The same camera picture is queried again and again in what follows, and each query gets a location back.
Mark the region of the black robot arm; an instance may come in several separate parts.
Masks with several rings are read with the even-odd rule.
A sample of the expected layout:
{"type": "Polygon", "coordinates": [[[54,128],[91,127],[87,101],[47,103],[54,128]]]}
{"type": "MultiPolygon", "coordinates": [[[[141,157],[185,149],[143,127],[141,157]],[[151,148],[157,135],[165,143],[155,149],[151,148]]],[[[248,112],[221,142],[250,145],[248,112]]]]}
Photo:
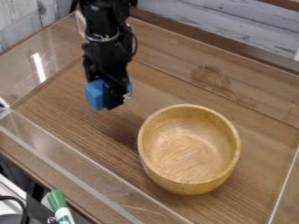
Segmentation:
{"type": "Polygon", "coordinates": [[[114,109],[133,94],[127,65],[137,55],[137,35],[127,24],[137,0],[79,0],[86,18],[83,66],[86,96],[95,110],[114,109]]]}

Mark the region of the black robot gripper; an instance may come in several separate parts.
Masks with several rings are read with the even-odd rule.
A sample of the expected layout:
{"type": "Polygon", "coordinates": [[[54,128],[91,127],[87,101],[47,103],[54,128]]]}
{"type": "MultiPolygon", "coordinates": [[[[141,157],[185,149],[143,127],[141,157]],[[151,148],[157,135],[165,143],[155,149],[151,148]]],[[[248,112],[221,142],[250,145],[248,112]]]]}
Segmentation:
{"type": "Polygon", "coordinates": [[[83,66],[87,82],[105,79],[105,107],[111,110],[123,105],[133,95],[133,84],[129,80],[127,64],[133,60],[138,41],[131,30],[118,30],[113,36],[93,34],[86,31],[87,42],[83,66]]]}

